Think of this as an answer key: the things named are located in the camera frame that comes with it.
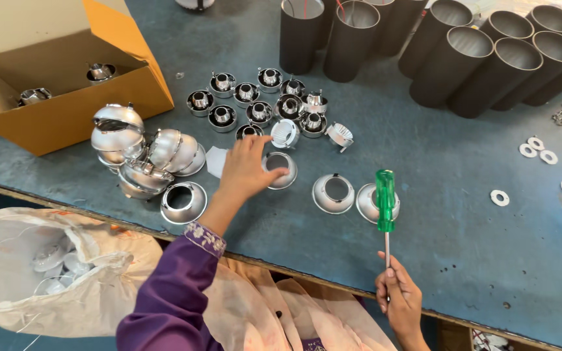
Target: cardboard box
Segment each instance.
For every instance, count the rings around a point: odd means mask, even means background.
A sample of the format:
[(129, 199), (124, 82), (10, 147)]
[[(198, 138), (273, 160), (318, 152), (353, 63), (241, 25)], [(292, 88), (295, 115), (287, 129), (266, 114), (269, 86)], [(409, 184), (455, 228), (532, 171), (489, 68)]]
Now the cardboard box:
[[(120, 76), (91, 86), (86, 62)], [(19, 108), (39, 87), (53, 97)], [(0, 1), (0, 136), (40, 156), (89, 139), (97, 110), (129, 102), (143, 119), (174, 107), (131, 17), (94, 0)]]

